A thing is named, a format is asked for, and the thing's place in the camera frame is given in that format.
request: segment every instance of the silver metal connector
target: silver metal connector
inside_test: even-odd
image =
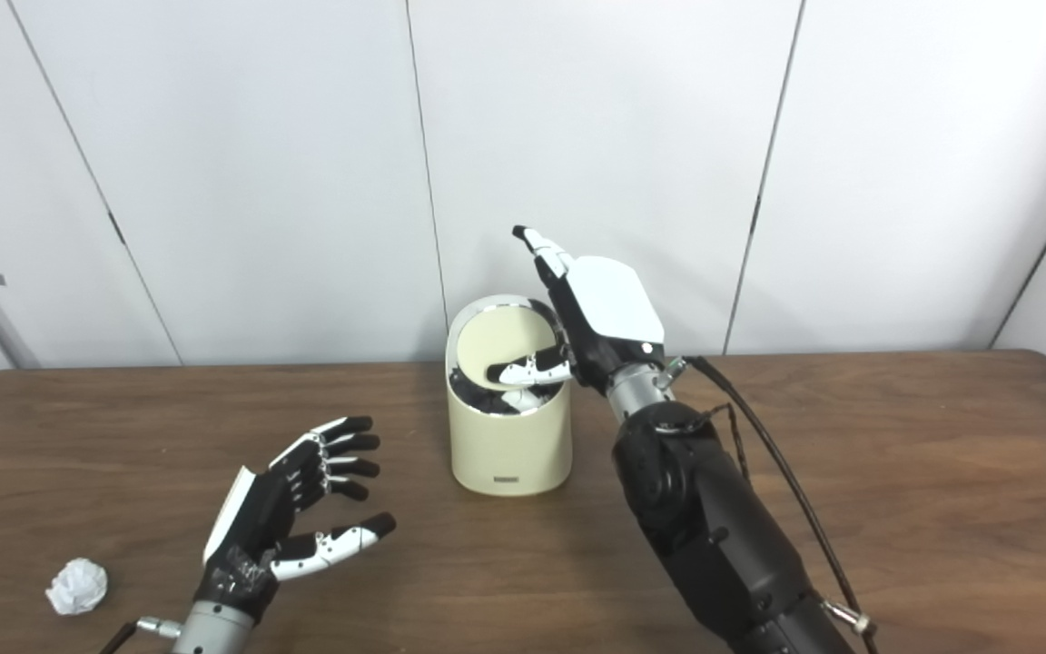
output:
[[[687,368],[688,361],[685,361],[684,357],[678,356],[677,359],[669,361],[667,367],[664,368],[663,373],[660,373],[660,376],[657,376],[653,384],[658,389],[668,389],[668,386],[672,386],[673,382],[677,381],[677,377],[680,377]]]
[[[183,628],[178,622],[162,621],[159,617],[143,616],[136,621],[136,628],[155,633],[159,637],[166,637],[168,640],[176,640],[180,637],[180,630]]]
[[[829,600],[822,600],[822,608],[826,609],[826,612],[829,613],[831,616],[837,617],[838,621],[846,623],[846,625],[849,626],[849,630],[855,632],[857,636],[862,636],[864,633],[876,629],[876,625],[870,619],[870,616],[867,616],[866,613],[859,613],[845,604],[838,604],[837,602],[832,602]]]

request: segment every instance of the white back plate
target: white back plate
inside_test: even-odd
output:
[[[572,265],[568,284],[588,323],[600,336],[664,343],[664,324],[631,266],[582,256]]]

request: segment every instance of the robot finger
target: robot finger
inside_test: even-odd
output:
[[[339,492],[349,499],[362,501],[369,497],[369,489],[348,477],[325,477],[328,492]]]
[[[338,436],[372,430],[373,426],[373,419],[370,419],[368,415],[351,415],[348,418],[338,418],[331,423],[314,427],[312,430],[309,430],[309,433],[320,436],[322,443],[331,443]]]
[[[346,451],[373,451],[382,439],[373,434],[345,434],[325,444],[325,456],[338,456]]]
[[[334,564],[373,546],[397,524],[389,513],[379,513],[357,525],[336,526],[328,534],[302,534],[281,540],[272,571],[278,581],[287,581],[324,570]]]
[[[358,475],[362,477],[374,478],[382,468],[373,460],[358,458],[357,456],[339,456],[331,458],[326,463],[326,468],[331,475]]]

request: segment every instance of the wooden table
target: wooden table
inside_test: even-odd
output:
[[[1030,353],[715,360],[789,454],[885,654],[1046,651],[1046,359]],[[678,394],[719,394],[697,374]],[[399,529],[283,585],[251,654],[700,653],[693,624],[622,501],[606,402],[576,389],[575,465],[555,492],[467,492],[449,472],[440,364],[0,373],[0,651],[94,654],[121,622],[180,617],[238,465],[308,427],[377,419],[365,504],[320,502],[301,531],[389,510]],[[836,594],[758,446],[755,484]],[[111,592],[55,616],[67,560]],[[165,651],[137,634],[124,654]]]

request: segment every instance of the black fingertip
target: black fingertip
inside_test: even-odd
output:
[[[378,534],[378,538],[386,537],[386,534],[390,534],[397,526],[397,521],[394,520],[393,516],[389,513],[379,513],[373,518],[366,518],[362,520],[360,524],[361,528],[369,529],[373,534]]]
[[[344,494],[344,496],[348,497],[349,499],[356,499],[358,501],[362,501],[366,499],[366,497],[369,497],[369,489],[360,483],[357,483],[357,481],[354,480],[334,481],[332,488],[336,492]]]
[[[365,458],[355,460],[353,468],[355,475],[362,475],[363,477],[377,477],[382,472],[381,465],[374,464],[373,460],[366,460]]]
[[[340,434],[356,434],[358,431],[372,430],[374,420],[368,415],[349,415],[344,423],[338,425],[335,431]]]
[[[382,439],[377,434],[358,434],[349,438],[349,450],[370,451],[378,450],[382,446]]]
[[[486,367],[486,378],[492,382],[498,382],[499,376],[502,376],[503,369],[506,369],[507,365],[510,363],[492,363]]]

